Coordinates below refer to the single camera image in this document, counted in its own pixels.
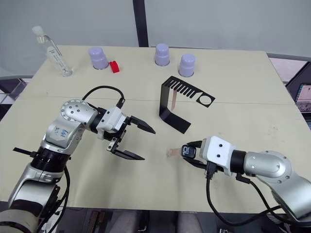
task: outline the table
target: table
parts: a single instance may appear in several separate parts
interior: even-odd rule
[[[87,47],[68,46],[61,47],[61,50],[68,61],[81,64],[74,71],[76,79],[74,76],[58,78],[51,65],[45,62],[0,122],[0,200],[8,200],[25,165],[31,161],[26,155],[12,151],[12,148],[36,150],[47,127],[58,116],[62,103],[81,97],[100,84],[120,88],[127,99],[122,111],[128,116],[145,120],[156,131],[156,135],[139,130],[135,125],[129,126],[120,149],[137,153],[146,160],[128,161],[107,152],[107,141],[100,141],[94,133],[85,132],[72,160],[67,163],[71,176],[69,206],[211,212],[206,200],[204,171],[191,166],[179,156],[167,156],[169,149],[210,135],[222,137],[237,145],[239,150],[281,152],[291,160],[299,175],[311,180],[310,130],[264,52],[188,50],[197,57],[198,66],[204,72],[208,70],[203,66],[204,63],[207,66],[213,63],[226,69],[228,57],[236,59],[231,61],[234,65],[228,65],[230,77],[225,75],[229,71],[221,69],[216,72],[217,69],[211,67],[218,78],[209,78],[207,75],[202,80],[203,73],[196,70],[193,77],[186,79],[192,85],[205,85],[199,88],[216,97],[216,100],[205,108],[177,95],[174,112],[192,123],[187,132],[181,134],[160,119],[158,108],[160,84],[170,75],[179,77],[175,70],[177,57],[184,50],[170,50],[171,57],[175,57],[174,62],[171,59],[172,67],[158,67],[152,60],[143,61],[140,57],[147,54],[152,57],[153,48],[104,47],[106,53],[114,51],[115,57],[112,59],[120,63],[121,72],[116,74],[109,70],[89,69],[86,57],[81,59],[81,51],[86,53]],[[135,51],[135,58],[140,63],[132,63],[130,75],[127,75],[127,63],[117,54],[129,50]],[[69,51],[79,53],[70,56]],[[146,70],[139,67],[149,66],[151,71],[146,77]],[[87,75],[88,82],[85,82],[86,78],[83,77],[88,72],[98,75]],[[107,76],[100,77],[100,72]],[[151,84],[145,82],[149,91],[141,93],[135,88],[143,77],[149,79]],[[253,81],[246,82],[246,77]],[[259,90],[253,88],[257,87],[255,80],[259,83]],[[74,83],[75,88],[68,88],[66,85],[69,83]],[[230,83],[231,86],[220,88],[218,85],[222,83]],[[95,106],[109,108],[115,105],[118,98],[112,92],[98,91],[87,100]],[[65,188],[64,180],[60,182],[62,188]],[[255,178],[252,180],[262,190],[268,203],[276,205],[269,188]],[[258,213],[265,209],[251,186],[236,182],[234,177],[223,173],[214,176],[211,196],[220,212]]]

